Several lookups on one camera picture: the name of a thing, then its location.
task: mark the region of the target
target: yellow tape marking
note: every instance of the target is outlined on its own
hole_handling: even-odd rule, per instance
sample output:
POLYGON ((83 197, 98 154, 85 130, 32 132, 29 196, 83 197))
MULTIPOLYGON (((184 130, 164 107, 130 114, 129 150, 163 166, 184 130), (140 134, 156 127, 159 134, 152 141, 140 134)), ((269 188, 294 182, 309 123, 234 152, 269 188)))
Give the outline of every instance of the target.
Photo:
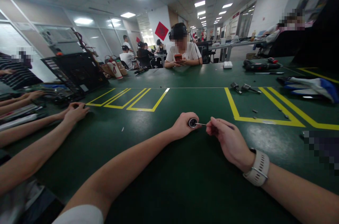
POLYGON ((265 123, 265 124, 277 124, 277 125, 285 125, 285 126, 295 126, 295 127, 305 127, 294 115, 290 113, 282 104, 280 104, 275 98, 273 98, 272 95, 270 95, 264 88, 259 87, 259 89, 262 91, 265 96, 273 102, 274 105, 276 105, 279 109, 282 110, 282 112, 289 116, 290 121, 284 121, 284 120, 272 120, 272 119, 253 119, 249 117, 241 117, 239 115, 238 109, 234 103, 234 100, 232 98, 231 92, 228 88, 225 88, 226 95, 228 97, 228 101, 231 106, 232 113, 234 115, 234 120, 242 121, 242 122, 255 122, 255 123, 265 123))
POLYGON ((137 96, 139 96, 142 92, 144 92, 146 90, 146 88, 145 89, 143 89, 143 90, 141 90, 141 92, 139 92, 137 95, 135 95, 130 101, 128 101, 125 105, 123 105, 123 106, 115 106, 115 105, 110 105, 110 103, 112 103, 113 101, 115 101, 117 98, 119 98, 119 97, 121 97, 122 95, 120 95, 119 97, 117 97, 117 98, 115 98, 114 100, 112 100, 110 103, 107 103, 106 105, 104 105, 104 107, 110 107, 110 108, 117 108, 117 109, 124 109, 129 103, 131 103, 137 96))
POLYGON ((307 114, 305 114, 303 111, 301 111, 298 107, 296 107, 294 104, 292 104, 288 99, 286 99, 284 96, 282 96, 276 90, 274 90, 272 87, 268 87, 268 89, 271 92, 273 92, 273 94, 276 95, 278 98, 280 98, 282 102, 284 102, 291 109, 293 109, 293 111, 295 111, 298 115, 300 115, 303 119, 305 119, 305 121, 307 121, 313 127, 318 128, 318 129, 339 130, 339 125, 316 122, 311 117, 309 117, 307 114))
POLYGON ((326 76, 323 76, 323 75, 320 75, 320 74, 317 74, 317 73, 314 73, 314 72, 308 70, 308 69, 317 69, 317 67, 298 68, 298 69, 301 70, 301 71, 310 73, 312 75, 315 75, 315 76, 318 76, 318 77, 322 77, 323 79, 332 81, 333 83, 339 83, 339 81, 337 81, 337 80, 334 80, 332 78, 329 78, 329 77, 326 77, 326 76))
POLYGON ((160 99, 157 101, 157 103, 155 104, 155 106, 153 108, 135 108, 135 107, 133 107, 134 104, 137 103, 143 96, 145 96, 145 94, 148 93, 150 89, 151 88, 148 88, 147 91, 145 91, 136 101, 134 101, 132 103, 132 105, 130 105, 128 108, 126 108, 126 110, 154 112, 156 110, 156 108, 158 107, 158 105, 160 104, 160 102, 162 101, 162 99, 165 97, 166 93, 170 90, 169 88, 166 89, 166 91, 162 94, 162 96, 160 97, 160 99))
POLYGON ((107 93, 109 93, 109 92, 111 92, 111 91, 113 91, 113 90, 115 90, 115 88, 113 88, 112 90, 109 90, 108 92, 102 94, 101 96, 97 97, 96 99, 94 99, 94 100, 92 100, 92 101, 86 103, 86 105, 88 105, 88 106, 103 106, 104 104, 106 104, 107 102, 109 102, 111 99, 113 99, 113 98, 117 97, 118 95, 121 95, 123 92, 127 91, 128 88, 126 88, 126 89, 124 89, 123 91, 119 92, 118 94, 114 95, 113 97, 111 97, 109 100, 106 100, 106 101, 105 101, 104 103, 102 103, 102 104, 94 104, 94 103, 92 103, 93 101, 95 101, 95 100, 101 98, 102 96, 106 95, 107 93))

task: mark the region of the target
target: green workbench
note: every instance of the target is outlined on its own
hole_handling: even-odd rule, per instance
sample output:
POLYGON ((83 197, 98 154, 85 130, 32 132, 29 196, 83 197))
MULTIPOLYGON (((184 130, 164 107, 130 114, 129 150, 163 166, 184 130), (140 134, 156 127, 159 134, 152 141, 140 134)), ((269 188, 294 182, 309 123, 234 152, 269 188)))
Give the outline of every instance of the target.
MULTIPOLYGON (((316 73, 333 82, 339 80, 338 75, 319 69, 300 70, 291 60, 280 59, 285 66, 290 65, 279 69, 285 72, 284 76, 316 73)), ((36 177, 67 203, 85 180, 111 158, 168 129, 182 112, 192 111, 201 123, 208 122, 211 116, 234 123, 249 147, 267 153, 273 163, 339 194, 339 177, 331 165, 321 156, 315 157, 317 153, 299 136, 303 130, 324 130, 322 127, 339 132, 338 106, 291 96, 276 81, 278 75, 245 72, 241 62, 234 62, 230 70, 222 66, 218 63, 153 69, 110 80, 106 87, 86 96, 91 112, 36 177), (261 87, 263 93, 239 95, 225 89, 232 82, 261 87)), ((14 155, 53 127, 5 150, 14 155)), ((107 220, 297 222, 266 192, 242 177, 241 171, 224 157, 218 140, 209 137, 205 128, 167 146, 112 204, 107 220)))

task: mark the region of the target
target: striped shirt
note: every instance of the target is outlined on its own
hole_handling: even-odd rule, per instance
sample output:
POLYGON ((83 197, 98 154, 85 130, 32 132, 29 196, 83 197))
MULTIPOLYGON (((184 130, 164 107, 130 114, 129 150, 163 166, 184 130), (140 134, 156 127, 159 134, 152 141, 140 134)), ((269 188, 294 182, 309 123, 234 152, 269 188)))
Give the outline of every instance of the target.
POLYGON ((11 87, 13 90, 42 83, 28 68, 19 62, 12 60, 12 57, 0 53, 0 70, 13 69, 16 72, 12 75, 1 75, 0 81, 11 87))

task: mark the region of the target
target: red diamond decoration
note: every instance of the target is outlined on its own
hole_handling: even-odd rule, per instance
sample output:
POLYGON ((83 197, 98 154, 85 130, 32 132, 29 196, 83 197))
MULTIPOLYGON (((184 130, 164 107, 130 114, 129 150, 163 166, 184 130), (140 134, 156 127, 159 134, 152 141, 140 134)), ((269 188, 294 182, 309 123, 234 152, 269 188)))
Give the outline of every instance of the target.
POLYGON ((161 22, 159 22, 158 26, 156 27, 155 34, 162 40, 165 40, 165 37, 168 33, 168 29, 164 26, 161 22))

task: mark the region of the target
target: smartphone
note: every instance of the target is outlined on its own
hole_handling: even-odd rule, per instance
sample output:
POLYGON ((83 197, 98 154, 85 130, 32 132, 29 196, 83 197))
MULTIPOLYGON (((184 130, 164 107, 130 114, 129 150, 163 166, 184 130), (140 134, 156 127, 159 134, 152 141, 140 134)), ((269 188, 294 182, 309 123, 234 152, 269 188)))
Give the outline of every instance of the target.
POLYGON ((174 59, 175 59, 176 61, 179 61, 179 60, 182 60, 182 59, 183 59, 183 56, 182 56, 181 54, 176 54, 176 55, 174 55, 174 59))

